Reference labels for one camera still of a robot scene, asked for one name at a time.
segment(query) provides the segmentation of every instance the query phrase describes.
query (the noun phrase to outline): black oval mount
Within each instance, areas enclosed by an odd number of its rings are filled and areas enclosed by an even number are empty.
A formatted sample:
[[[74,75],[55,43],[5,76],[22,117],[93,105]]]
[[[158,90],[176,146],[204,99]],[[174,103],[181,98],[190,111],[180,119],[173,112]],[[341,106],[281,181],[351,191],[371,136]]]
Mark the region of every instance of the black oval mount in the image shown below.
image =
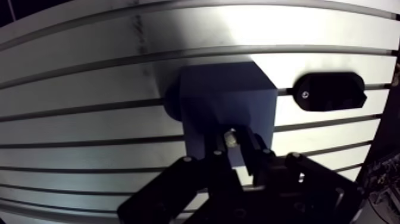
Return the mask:
[[[307,73],[291,91],[296,103],[306,111],[334,111],[363,107],[363,79],[354,72]]]

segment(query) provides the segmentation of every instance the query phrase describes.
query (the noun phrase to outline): metal slotted wall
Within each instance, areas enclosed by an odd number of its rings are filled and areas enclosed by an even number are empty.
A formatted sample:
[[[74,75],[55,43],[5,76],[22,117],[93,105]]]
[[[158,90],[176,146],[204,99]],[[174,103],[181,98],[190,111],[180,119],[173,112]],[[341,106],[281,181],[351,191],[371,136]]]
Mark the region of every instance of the metal slotted wall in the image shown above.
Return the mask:
[[[117,206],[185,155],[162,98],[194,64],[255,61],[281,93],[273,150],[355,180],[389,93],[396,13],[399,0],[76,0],[1,28],[0,217],[118,223]],[[364,79],[363,108],[306,112],[286,94],[338,70]]]

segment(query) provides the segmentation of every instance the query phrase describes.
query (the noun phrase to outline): cable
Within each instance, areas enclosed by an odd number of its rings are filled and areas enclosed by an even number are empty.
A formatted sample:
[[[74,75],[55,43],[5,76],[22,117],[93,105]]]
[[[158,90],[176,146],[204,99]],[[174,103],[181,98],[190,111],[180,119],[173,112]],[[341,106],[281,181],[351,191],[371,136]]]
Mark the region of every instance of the cable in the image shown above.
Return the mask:
[[[386,224],[390,224],[388,221],[386,221],[379,213],[378,211],[374,208],[374,205],[372,204],[371,200],[368,198],[368,202],[371,205],[372,210],[375,212],[375,214],[379,217],[380,220],[382,220],[382,222],[385,222]]]

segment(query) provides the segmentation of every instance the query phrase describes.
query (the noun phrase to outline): dark background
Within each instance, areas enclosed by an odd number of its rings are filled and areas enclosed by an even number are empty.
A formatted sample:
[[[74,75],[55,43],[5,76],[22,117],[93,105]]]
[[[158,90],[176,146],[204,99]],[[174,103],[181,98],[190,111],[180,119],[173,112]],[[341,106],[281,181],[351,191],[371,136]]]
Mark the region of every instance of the dark background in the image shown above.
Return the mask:
[[[16,20],[69,1],[71,0],[10,0]],[[13,21],[8,1],[0,0],[0,27]]]

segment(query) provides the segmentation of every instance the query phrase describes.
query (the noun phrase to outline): dark blue block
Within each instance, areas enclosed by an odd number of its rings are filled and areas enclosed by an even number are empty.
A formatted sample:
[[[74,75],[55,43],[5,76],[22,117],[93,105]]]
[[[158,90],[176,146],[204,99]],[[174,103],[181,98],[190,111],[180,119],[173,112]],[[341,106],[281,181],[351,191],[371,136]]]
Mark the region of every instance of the dark blue block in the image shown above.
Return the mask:
[[[271,148],[277,89],[253,62],[190,66],[180,72],[180,108],[187,154],[204,157],[204,134],[245,125]],[[244,162],[230,149],[234,166]]]

